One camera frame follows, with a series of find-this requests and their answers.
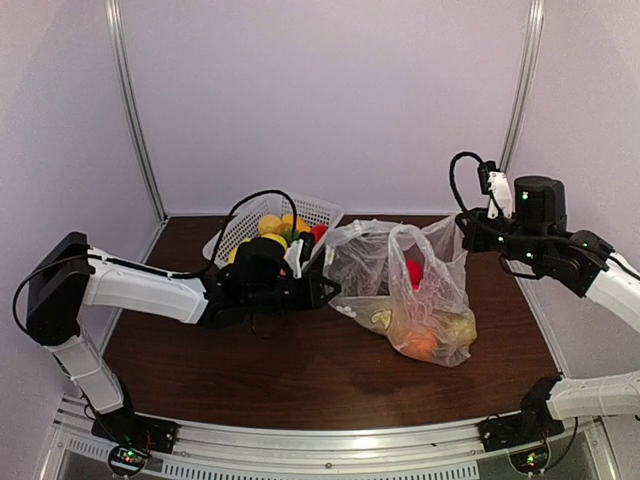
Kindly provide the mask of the pink fruit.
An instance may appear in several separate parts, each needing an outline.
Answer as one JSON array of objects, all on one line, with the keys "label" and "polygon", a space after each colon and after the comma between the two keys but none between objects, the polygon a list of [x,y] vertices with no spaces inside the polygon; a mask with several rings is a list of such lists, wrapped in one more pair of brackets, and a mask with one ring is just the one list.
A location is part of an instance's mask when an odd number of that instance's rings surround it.
[{"label": "pink fruit", "polygon": [[405,260],[405,265],[412,288],[418,290],[424,278],[423,266],[419,262],[410,259]]}]

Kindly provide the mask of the clear printed plastic bag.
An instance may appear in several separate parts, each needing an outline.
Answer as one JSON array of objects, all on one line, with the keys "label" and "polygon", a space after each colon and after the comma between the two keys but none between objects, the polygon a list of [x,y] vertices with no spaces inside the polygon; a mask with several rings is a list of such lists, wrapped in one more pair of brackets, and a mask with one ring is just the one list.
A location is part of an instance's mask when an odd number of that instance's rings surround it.
[{"label": "clear printed plastic bag", "polygon": [[[418,290],[411,286],[406,259],[423,266]],[[469,359],[472,344],[457,348],[444,343],[443,320],[451,314],[474,315],[466,292],[466,259],[452,216],[426,227],[355,220],[328,233],[323,274],[342,287],[330,302],[335,311],[385,337],[400,354],[411,332],[432,332],[439,346],[428,363],[456,367]]]}]

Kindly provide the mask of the orange fruit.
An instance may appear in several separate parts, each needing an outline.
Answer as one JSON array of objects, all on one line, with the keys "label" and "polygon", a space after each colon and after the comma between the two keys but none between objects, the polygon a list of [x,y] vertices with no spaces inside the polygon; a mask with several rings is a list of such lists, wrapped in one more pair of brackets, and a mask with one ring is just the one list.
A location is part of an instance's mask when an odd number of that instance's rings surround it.
[{"label": "orange fruit", "polygon": [[431,362],[438,346],[439,340],[432,332],[411,332],[400,352],[415,360]]}]

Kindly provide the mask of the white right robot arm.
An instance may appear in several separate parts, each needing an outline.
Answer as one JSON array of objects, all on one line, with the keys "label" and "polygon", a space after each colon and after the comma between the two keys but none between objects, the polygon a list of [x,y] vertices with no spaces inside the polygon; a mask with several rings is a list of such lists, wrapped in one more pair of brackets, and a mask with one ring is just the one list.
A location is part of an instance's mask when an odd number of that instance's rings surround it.
[{"label": "white right robot arm", "polygon": [[[492,251],[528,267],[531,280],[553,279],[577,298],[639,329],[639,272],[605,239],[567,227],[565,188],[545,176],[509,181],[500,171],[479,176],[487,206],[463,206],[456,223],[470,252]],[[639,372],[538,381],[513,419],[519,440],[535,440],[551,420],[639,415]]]}]

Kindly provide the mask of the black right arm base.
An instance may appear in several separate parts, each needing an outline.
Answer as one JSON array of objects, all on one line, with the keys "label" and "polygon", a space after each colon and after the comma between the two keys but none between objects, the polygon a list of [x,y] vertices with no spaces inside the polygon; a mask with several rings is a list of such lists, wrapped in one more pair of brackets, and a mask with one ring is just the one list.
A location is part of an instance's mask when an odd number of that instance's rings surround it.
[{"label": "black right arm base", "polygon": [[506,450],[517,473],[543,474],[552,463],[550,439],[565,431],[564,423],[552,418],[546,404],[559,381],[559,376],[538,380],[521,400],[517,413],[492,414],[479,422],[484,452]]}]

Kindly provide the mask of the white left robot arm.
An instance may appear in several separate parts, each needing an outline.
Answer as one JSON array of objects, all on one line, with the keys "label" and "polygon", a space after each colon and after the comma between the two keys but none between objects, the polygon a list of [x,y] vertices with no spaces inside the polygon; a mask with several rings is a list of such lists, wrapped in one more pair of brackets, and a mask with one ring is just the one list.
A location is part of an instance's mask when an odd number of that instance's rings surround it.
[{"label": "white left robot arm", "polygon": [[86,395],[106,429],[123,444],[144,433],[128,410],[125,388],[87,339],[79,321],[84,306],[107,306],[176,320],[189,326],[223,329],[262,313],[317,310],[341,291],[338,283],[302,264],[313,238],[305,234],[290,247],[258,238],[240,246],[234,261],[214,273],[172,272],[91,247],[72,232],[25,278],[26,318],[18,323],[48,349]]}]

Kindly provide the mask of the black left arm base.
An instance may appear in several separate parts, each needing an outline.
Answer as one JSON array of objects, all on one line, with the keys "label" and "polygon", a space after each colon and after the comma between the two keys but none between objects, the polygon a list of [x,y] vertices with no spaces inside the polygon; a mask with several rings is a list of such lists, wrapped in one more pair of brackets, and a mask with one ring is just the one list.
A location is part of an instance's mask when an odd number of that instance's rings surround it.
[{"label": "black left arm base", "polygon": [[171,454],[176,442],[175,421],[137,414],[125,383],[117,378],[123,405],[109,413],[100,413],[88,402],[93,414],[91,433],[114,443],[107,455],[107,466],[118,479],[138,475],[152,454]]}]

